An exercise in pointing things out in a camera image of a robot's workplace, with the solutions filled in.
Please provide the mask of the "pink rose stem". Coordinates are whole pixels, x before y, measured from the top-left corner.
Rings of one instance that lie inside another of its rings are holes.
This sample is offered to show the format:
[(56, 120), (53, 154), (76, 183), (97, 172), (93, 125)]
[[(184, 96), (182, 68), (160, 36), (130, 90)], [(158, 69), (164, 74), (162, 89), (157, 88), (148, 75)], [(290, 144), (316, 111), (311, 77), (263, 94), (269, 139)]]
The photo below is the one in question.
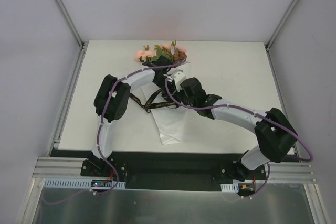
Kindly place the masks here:
[(176, 53), (176, 40), (172, 41), (170, 44), (161, 44), (154, 46), (155, 55), (159, 58), (160, 56), (165, 56), (169, 60), (175, 61), (178, 58), (179, 53)]

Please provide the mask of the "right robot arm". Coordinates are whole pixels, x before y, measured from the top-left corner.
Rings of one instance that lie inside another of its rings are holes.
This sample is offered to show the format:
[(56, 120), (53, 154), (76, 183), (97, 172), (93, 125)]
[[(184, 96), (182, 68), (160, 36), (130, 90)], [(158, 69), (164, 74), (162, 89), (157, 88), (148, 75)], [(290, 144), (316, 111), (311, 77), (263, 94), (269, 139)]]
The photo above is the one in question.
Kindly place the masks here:
[(243, 182), (259, 166), (268, 162), (282, 162), (297, 141), (295, 130), (278, 108), (262, 111), (230, 104), (218, 95), (207, 94), (197, 78), (179, 82), (174, 93), (185, 106), (193, 107), (200, 116), (229, 122), (255, 134), (257, 146), (247, 150), (226, 170), (232, 179)]

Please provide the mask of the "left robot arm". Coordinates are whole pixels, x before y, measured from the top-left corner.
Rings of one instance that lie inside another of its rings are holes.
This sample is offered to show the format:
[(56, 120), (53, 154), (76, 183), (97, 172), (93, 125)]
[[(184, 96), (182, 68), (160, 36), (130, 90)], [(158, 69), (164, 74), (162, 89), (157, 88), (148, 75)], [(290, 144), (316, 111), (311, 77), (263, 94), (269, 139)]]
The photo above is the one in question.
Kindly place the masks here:
[[(93, 170), (99, 176), (106, 176), (110, 171), (116, 171), (110, 163), (112, 127), (125, 114), (129, 99), (136, 102), (146, 112), (158, 108), (167, 108), (175, 104), (166, 95), (163, 102), (155, 103), (154, 100), (158, 95), (165, 93), (163, 88), (165, 74), (178, 64), (160, 55), (156, 60), (145, 60), (142, 65), (143, 69), (120, 79), (110, 74), (106, 75), (94, 99), (93, 105), (98, 116), (97, 137), (85, 166), (87, 170)], [(156, 84), (159, 89), (148, 98), (145, 104), (142, 104), (132, 91), (149, 83)]]

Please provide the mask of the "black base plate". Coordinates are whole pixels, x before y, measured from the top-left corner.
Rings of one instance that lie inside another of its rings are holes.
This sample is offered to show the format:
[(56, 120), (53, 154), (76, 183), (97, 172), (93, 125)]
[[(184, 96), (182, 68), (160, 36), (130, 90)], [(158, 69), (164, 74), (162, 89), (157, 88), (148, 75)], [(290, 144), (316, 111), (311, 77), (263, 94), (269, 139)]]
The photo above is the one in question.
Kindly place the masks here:
[(263, 165), (254, 171), (234, 173), (239, 154), (113, 152), (107, 160), (93, 154), (83, 161), (81, 176), (109, 177), (127, 189), (220, 191), (234, 180), (250, 183), (266, 179)]

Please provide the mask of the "aluminium rail profile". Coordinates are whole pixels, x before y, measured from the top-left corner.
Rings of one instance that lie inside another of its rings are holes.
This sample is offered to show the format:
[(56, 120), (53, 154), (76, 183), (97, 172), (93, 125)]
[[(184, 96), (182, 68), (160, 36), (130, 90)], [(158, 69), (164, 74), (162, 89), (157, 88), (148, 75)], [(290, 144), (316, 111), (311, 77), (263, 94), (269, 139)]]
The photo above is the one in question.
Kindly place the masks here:
[[(197, 154), (197, 153), (154, 153), (154, 152), (115, 152), (121, 165), (115, 165), (119, 174), (130, 174), (131, 162), (139, 163), (144, 160), (147, 164), (156, 162), (162, 165), (159, 170), (167, 168), (169, 165), (177, 168), (181, 162), (196, 163), (201, 159), (208, 158), (206, 161), (213, 162), (219, 159), (219, 173), (223, 175), (228, 167), (238, 159), (237, 154), (224, 154), (221, 158), (219, 154)], [(34, 168), (33, 177), (79, 177), (80, 173), (85, 173), (84, 177), (99, 177), (96, 172), (89, 173), (89, 166), (84, 162), (89, 155), (88, 151), (65, 151), (54, 149), (48, 157), (39, 157)], [(311, 165), (300, 162), (268, 163), (259, 166), (254, 173), (257, 180), (261, 181), (269, 175), (269, 180), (274, 183), (298, 183), (314, 184), (317, 180)]]

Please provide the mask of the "left aluminium frame post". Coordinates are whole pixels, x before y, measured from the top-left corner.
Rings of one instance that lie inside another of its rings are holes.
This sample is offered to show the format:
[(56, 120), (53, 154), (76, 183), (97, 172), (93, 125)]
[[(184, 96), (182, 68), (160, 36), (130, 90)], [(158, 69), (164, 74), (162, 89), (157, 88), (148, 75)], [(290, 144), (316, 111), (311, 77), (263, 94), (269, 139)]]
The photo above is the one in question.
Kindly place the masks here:
[(72, 20), (63, 0), (54, 0), (57, 9), (59, 10), (66, 26), (68, 27), (71, 35), (73, 36), (75, 42), (77, 43), (78, 47), (82, 49), (85, 46), (85, 42), (82, 40), (78, 29), (75, 26), (74, 21)]

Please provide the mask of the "aluminium frame post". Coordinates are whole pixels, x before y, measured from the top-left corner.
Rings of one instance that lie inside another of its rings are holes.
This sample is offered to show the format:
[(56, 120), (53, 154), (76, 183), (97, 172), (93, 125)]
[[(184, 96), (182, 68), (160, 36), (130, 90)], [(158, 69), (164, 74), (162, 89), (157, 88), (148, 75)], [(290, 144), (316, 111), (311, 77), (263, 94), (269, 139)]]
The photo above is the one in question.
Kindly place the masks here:
[(63, 0), (54, 0), (57, 9), (59, 10), (66, 26), (68, 27), (71, 35), (73, 36), (75, 42), (77, 43), (78, 47), (82, 49), (85, 46), (85, 42), (82, 40), (78, 29), (75, 26), (74, 21), (72, 20)]
[(277, 24), (274, 32), (272, 33), (271, 37), (269, 38), (269, 40), (265, 44), (266, 51), (269, 51), (271, 49), (271, 47), (273, 46), (276, 39), (280, 35), (280, 32), (283, 30), (285, 24), (287, 23), (288, 19), (290, 18), (291, 14), (295, 10), (295, 8), (296, 8), (296, 6), (298, 5), (299, 2), (300, 2), (300, 0), (291, 0), (290, 1), (289, 5), (287, 6), (285, 12), (283, 13), (283, 15), (281, 17), (279, 23)]

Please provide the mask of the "right aluminium frame post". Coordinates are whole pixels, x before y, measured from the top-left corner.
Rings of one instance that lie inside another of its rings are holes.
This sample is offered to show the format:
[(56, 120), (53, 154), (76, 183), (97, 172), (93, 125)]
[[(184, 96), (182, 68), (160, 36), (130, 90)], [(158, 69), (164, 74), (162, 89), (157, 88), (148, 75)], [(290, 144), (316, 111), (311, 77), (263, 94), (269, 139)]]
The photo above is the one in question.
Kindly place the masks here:
[(300, 2), (300, 0), (291, 0), (290, 1), (289, 5), (287, 6), (285, 12), (283, 13), (283, 15), (281, 17), (279, 23), (277, 24), (274, 32), (272, 33), (271, 37), (269, 38), (269, 40), (265, 44), (266, 51), (269, 51), (271, 49), (271, 47), (273, 46), (276, 39), (280, 35), (280, 32), (283, 30), (285, 24), (287, 23), (288, 19), (290, 18), (291, 14), (295, 10), (295, 8), (296, 8), (296, 6), (298, 5), (299, 2)]

